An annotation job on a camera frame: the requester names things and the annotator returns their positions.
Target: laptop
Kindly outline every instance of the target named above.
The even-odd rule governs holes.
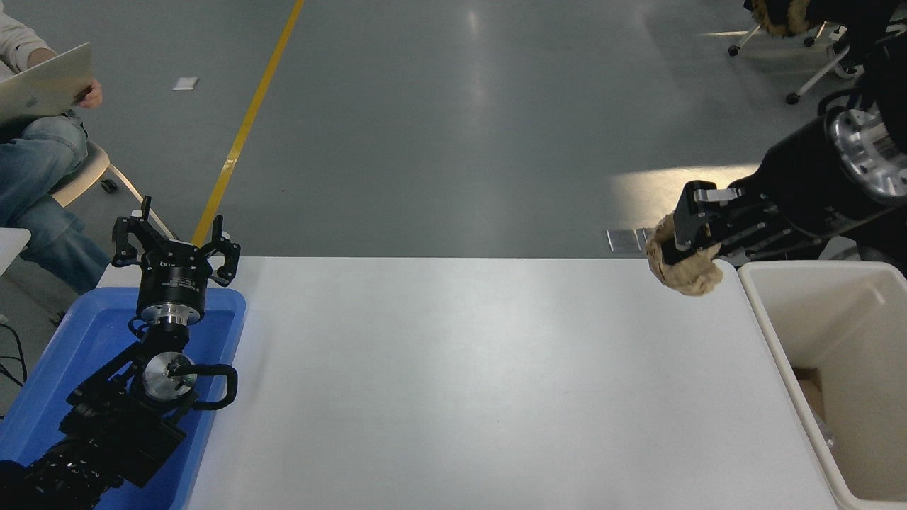
[[[92,49],[82,44],[0,82],[0,127],[59,115],[92,85]]]

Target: white table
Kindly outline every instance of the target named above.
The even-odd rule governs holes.
[[[0,274],[19,256],[31,237],[32,232],[26,229],[0,228]]]
[[[188,508],[833,509],[722,269],[694,299],[644,260],[245,258]]]

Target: beige plastic bin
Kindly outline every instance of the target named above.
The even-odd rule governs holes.
[[[907,510],[907,280],[888,264],[752,262],[739,271],[842,508]],[[795,368],[816,368],[831,450]]]

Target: gray floor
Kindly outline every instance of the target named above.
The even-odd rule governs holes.
[[[105,100],[86,126],[183,239],[293,4],[5,2],[57,50],[93,43]],[[848,84],[785,104],[827,42],[760,34],[728,57],[724,33],[751,23],[707,0],[307,0],[219,211],[248,255],[628,256],[606,228],[654,225],[690,179],[750,173]],[[181,76],[197,89],[172,91]],[[96,189],[71,207],[108,246],[136,205]],[[10,273],[51,310],[74,299]],[[8,282],[0,313],[34,364],[45,314]]]

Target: blue plastic tray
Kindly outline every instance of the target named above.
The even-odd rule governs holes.
[[[104,363],[135,341],[126,324],[135,315],[137,289],[95,289],[81,296],[0,422],[0,460],[28,466],[63,438],[57,430],[71,410],[66,397]],[[231,289],[209,289],[205,318],[190,327],[185,353],[196,363],[230,363],[239,344],[246,301]],[[242,374],[239,390],[242,391]],[[200,378],[202,400],[219,400],[223,378]],[[215,412],[190,411],[180,420],[186,439],[142,489],[110,489],[98,509],[177,510],[189,499]]]

